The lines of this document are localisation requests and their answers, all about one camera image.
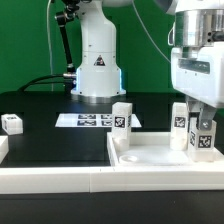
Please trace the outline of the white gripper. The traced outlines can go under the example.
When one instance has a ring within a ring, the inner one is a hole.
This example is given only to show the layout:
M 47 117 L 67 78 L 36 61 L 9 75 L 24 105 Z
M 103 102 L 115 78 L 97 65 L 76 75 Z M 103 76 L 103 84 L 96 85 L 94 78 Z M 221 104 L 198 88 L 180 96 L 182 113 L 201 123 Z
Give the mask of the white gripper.
M 193 58 L 184 58 L 182 52 L 177 47 L 171 51 L 173 88 L 190 96 L 188 114 L 199 116 L 199 129 L 210 130 L 215 108 L 224 108 L 224 44 L 202 47 Z M 201 107 L 200 101 L 208 105 Z

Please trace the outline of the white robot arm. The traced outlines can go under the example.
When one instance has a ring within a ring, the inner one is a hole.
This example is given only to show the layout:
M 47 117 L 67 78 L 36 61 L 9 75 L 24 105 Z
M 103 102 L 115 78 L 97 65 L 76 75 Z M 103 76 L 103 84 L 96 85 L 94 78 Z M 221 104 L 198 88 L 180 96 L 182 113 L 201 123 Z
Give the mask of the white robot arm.
M 175 17 L 169 33 L 173 88 L 187 96 L 188 111 L 199 114 L 207 130 L 224 108 L 224 0 L 154 0 Z M 134 0 L 80 0 L 82 63 L 72 93 L 92 102 L 123 94 L 116 64 L 116 28 L 105 7 L 132 5 Z

